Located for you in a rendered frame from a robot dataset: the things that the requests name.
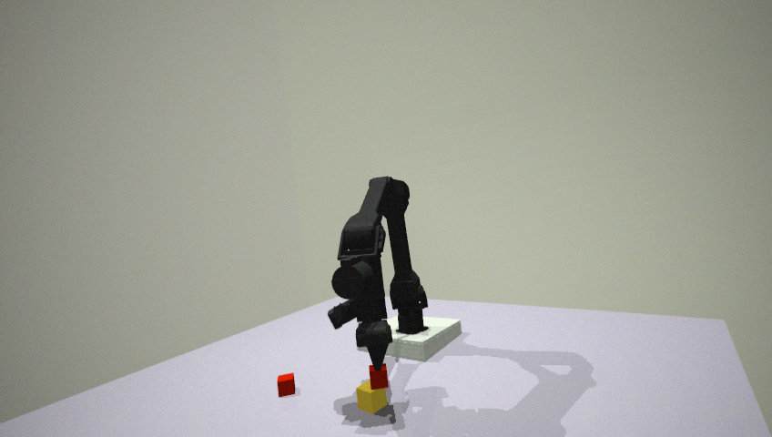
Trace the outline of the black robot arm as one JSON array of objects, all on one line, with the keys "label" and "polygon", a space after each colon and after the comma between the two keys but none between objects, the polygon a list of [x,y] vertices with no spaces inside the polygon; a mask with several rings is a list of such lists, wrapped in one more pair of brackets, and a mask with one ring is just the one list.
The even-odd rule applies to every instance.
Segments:
[{"label": "black robot arm", "polygon": [[408,198],[410,191],[404,181],[392,177],[370,179],[360,211],[349,218],[341,232],[340,267],[334,272],[331,284],[346,301],[328,311],[335,329],[356,317],[364,320],[361,302],[355,298],[366,289],[383,284],[381,253],[386,232],[381,224],[382,216],[387,219],[395,272],[390,297],[392,309],[398,310],[396,331],[416,334],[429,329],[423,326],[422,309],[428,307],[425,290],[411,268],[404,219]]}]

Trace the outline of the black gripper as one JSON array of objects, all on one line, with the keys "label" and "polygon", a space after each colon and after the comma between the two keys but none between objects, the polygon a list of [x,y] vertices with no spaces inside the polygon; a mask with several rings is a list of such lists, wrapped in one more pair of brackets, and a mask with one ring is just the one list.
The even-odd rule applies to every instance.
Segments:
[{"label": "black gripper", "polygon": [[366,289],[355,300],[361,302],[365,317],[364,320],[357,317],[357,347],[368,349],[374,370],[380,371],[388,346],[392,343],[391,325],[383,320],[388,319],[383,284]]}]

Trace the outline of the yellow cube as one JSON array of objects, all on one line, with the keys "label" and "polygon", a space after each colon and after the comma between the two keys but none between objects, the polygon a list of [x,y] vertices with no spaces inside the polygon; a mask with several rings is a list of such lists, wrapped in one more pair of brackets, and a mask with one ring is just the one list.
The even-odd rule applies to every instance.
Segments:
[{"label": "yellow cube", "polygon": [[371,389],[371,380],[356,389],[359,409],[374,414],[387,405],[386,389]]}]

